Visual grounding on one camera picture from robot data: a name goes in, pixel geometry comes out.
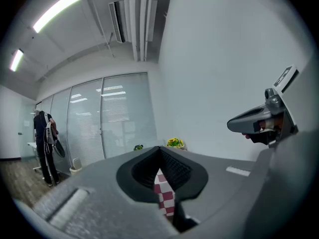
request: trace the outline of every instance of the baseboard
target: baseboard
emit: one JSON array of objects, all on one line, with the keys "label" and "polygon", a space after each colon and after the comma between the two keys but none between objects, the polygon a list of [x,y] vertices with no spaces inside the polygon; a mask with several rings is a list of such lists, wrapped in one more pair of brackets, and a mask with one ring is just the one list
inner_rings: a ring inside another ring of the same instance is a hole
[{"label": "baseboard", "polygon": [[35,156],[28,156],[28,157],[23,157],[21,160],[22,161],[28,161],[30,159],[36,159],[36,157]]},{"label": "baseboard", "polygon": [[21,160],[21,158],[20,158],[20,157],[0,158],[0,162],[1,162],[1,161],[17,161],[17,160]]}]

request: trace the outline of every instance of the white sticker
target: white sticker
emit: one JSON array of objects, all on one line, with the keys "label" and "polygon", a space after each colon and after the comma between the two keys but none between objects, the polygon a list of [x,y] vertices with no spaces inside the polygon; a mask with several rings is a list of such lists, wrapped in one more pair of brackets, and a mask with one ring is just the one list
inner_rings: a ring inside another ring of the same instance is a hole
[{"label": "white sticker", "polygon": [[226,171],[227,172],[231,172],[231,173],[236,173],[236,174],[239,174],[239,175],[242,175],[242,176],[249,176],[249,174],[250,174],[249,171],[241,170],[241,169],[238,169],[238,168],[235,168],[235,167],[231,167],[231,166],[228,166],[226,168]]}]

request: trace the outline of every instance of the black clothing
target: black clothing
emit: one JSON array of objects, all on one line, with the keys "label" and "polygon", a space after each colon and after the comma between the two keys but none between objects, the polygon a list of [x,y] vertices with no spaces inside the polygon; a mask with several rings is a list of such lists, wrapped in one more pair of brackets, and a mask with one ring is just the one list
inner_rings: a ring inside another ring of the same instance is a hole
[{"label": "black clothing", "polygon": [[44,152],[44,132],[46,128],[46,121],[44,117],[44,112],[40,112],[39,115],[35,116],[33,119],[34,122],[34,128],[36,130],[36,149],[40,160],[40,165],[43,173],[43,177],[46,183],[51,184],[51,177],[48,171],[48,168],[46,166],[45,158],[47,161],[47,164],[49,166],[51,175],[55,182],[59,181],[59,175],[56,172],[54,162],[53,162],[53,156],[52,156],[52,145],[49,144],[49,154],[45,155]]},{"label": "black clothing", "polygon": [[[42,142],[37,142],[36,143],[36,150],[38,152],[38,156],[40,159],[40,165],[43,173],[43,177],[46,183],[50,184],[52,183],[51,177],[48,171],[48,168],[45,163],[45,154],[44,154],[44,141]],[[46,155],[46,160],[48,163],[48,166],[50,168],[51,175],[54,179],[55,182],[59,181],[59,175],[55,169],[54,163],[53,163],[53,156],[52,156],[52,145],[49,144],[49,150],[50,153]]]},{"label": "black clothing", "polygon": [[46,127],[46,121],[44,113],[40,112],[39,115],[35,116],[33,119],[34,129],[36,130],[36,143],[43,141],[44,131]]}]

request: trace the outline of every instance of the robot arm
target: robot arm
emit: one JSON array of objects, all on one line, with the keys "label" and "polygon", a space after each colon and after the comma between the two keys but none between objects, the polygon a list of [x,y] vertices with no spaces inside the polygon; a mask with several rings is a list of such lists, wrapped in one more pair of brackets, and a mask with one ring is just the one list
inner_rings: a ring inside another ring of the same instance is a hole
[{"label": "robot arm", "polygon": [[[228,129],[269,146],[296,133],[297,125],[282,97],[298,74],[294,65],[286,68],[273,87],[265,90],[265,103],[232,118],[227,123]],[[282,121],[280,127],[275,123],[278,120]]]}]

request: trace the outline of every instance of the window blinds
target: window blinds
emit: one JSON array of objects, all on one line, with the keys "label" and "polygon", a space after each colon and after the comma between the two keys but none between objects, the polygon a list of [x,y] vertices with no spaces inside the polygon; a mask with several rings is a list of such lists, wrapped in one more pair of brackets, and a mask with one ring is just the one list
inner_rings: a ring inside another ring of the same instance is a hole
[{"label": "window blinds", "polygon": [[147,74],[105,78],[101,122],[107,158],[133,151],[157,139]]},{"label": "window blinds", "polygon": [[102,79],[72,87],[68,113],[67,137],[72,159],[80,158],[82,166],[104,159],[100,105]]}]

